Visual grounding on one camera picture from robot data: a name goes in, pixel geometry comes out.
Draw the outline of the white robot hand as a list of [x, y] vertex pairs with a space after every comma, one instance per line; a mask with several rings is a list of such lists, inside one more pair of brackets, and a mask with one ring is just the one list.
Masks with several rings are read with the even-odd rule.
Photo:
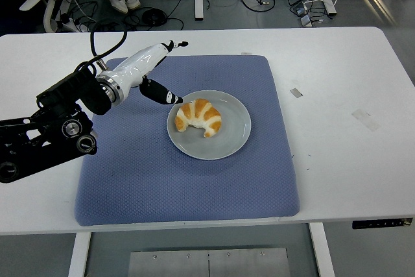
[[148, 74], [177, 47], [187, 46], [187, 42], [159, 43], [138, 51], [122, 61], [113, 70], [101, 72], [97, 80], [110, 98], [113, 106], [121, 104], [132, 88], [138, 87], [141, 94], [160, 104], [178, 104], [183, 99], [168, 90]]

